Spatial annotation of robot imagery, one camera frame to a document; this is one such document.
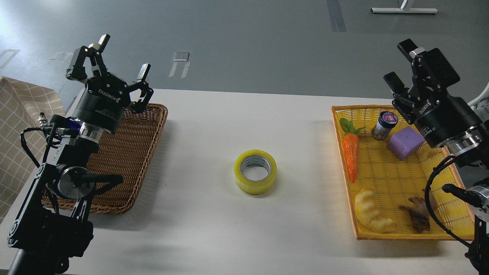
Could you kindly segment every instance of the green carrot leaves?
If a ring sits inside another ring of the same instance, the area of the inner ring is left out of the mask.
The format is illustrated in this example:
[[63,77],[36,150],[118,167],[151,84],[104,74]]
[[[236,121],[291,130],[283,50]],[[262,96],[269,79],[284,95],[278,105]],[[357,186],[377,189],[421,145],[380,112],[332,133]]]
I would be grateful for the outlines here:
[[343,129],[343,131],[345,132],[345,134],[355,134],[355,135],[358,135],[358,134],[360,134],[360,131],[363,128],[365,128],[365,127],[362,127],[362,128],[355,129],[355,127],[353,126],[353,121],[347,120],[346,118],[340,118],[339,119],[339,124],[341,125],[341,128]]

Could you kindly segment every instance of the metal stand base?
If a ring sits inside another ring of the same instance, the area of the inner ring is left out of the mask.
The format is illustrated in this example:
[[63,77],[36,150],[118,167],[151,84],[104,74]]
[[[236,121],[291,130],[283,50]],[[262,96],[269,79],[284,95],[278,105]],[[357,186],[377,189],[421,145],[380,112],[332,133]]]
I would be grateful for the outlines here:
[[371,8],[373,13],[425,13],[437,14],[437,9],[422,8],[422,9],[400,9],[400,8]]
[[413,9],[414,0],[398,0],[399,8],[371,8],[373,13],[426,13],[426,14],[436,14],[437,9]]

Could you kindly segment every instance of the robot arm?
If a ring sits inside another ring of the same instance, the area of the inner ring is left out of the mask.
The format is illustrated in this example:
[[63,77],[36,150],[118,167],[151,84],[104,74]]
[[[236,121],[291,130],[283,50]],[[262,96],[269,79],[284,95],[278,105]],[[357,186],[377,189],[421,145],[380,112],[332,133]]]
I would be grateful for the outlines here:
[[[153,90],[146,82],[149,64],[142,66],[131,85],[107,71],[101,53],[109,37],[104,35],[99,43],[78,48],[73,56],[66,77],[84,83],[85,90],[72,117],[54,115],[47,122],[41,114],[40,127],[29,128],[43,131],[47,145],[41,164],[29,155],[39,170],[8,236],[8,246],[19,249],[10,275],[65,272],[68,258],[83,256],[93,238],[93,224],[88,221],[93,197],[123,182],[120,175],[92,174],[87,163],[90,155],[98,152],[102,134],[115,134],[126,108],[143,112]],[[87,57],[92,64],[90,78],[83,67]],[[131,102],[129,93],[137,89],[142,91],[141,99]],[[59,145],[58,153],[53,163],[48,163],[47,154],[55,145]],[[97,183],[107,184],[97,189]],[[49,195],[54,212],[43,207],[43,192]],[[59,214],[57,196],[77,200],[70,216]]]
[[467,104],[462,98],[448,94],[446,88],[457,83],[460,77],[439,49],[426,51],[410,39],[399,43],[398,49],[411,65],[413,88],[406,88],[395,72],[386,74],[384,80],[394,97],[392,105],[409,124],[416,126],[431,148],[446,146],[452,153],[433,168],[425,188],[426,208],[441,228],[468,247],[466,257],[479,274],[488,274],[489,236],[486,223],[489,222],[489,178],[467,190],[452,184],[442,188],[468,203],[475,213],[474,241],[471,244],[458,238],[438,220],[429,202],[429,190],[435,176],[451,163],[462,167],[480,161],[489,167],[489,115],[481,116],[483,123],[476,113],[486,110],[482,107],[488,102],[489,85],[485,92]]

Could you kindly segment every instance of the packing tape roll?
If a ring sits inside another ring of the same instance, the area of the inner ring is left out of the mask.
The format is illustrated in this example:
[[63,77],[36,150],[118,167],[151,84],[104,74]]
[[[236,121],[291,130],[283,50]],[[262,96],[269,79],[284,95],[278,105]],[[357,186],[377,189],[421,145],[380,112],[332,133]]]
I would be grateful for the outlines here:
[[[263,167],[268,175],[258,181],[250,180],[243,175],[244,169],[250,166]],[[249,150],[242,153],[234,163],[234,175],[236,184],[243,192],[250,195],[263,194],[273,186],[277,175],[277,164],[269,153],[262,150]]]

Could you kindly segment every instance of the brown dried food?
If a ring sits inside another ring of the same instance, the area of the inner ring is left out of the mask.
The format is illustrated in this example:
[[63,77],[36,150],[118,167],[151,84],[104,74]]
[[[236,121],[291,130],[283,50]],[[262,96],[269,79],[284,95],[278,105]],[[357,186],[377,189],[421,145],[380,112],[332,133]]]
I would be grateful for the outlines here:
[[[416,229],[418,233],[421,233],[424,230],[430,231],[430,215],[428,209],[426,208],[426,203],[424,202],[424,199],[422,199],[421,197],[411,197],[408,200],[414,204],[414,208],[405,205],[401,205],[399,206],[399,208],[409,211],[411,221],[413,222],[413,228]],[[429,200],[431,208],[433,208],[433,210],[436,210],[438,208],[438,204],[436,203],[435,197],[433,196],[433,193],[431,191],[429,193]]]

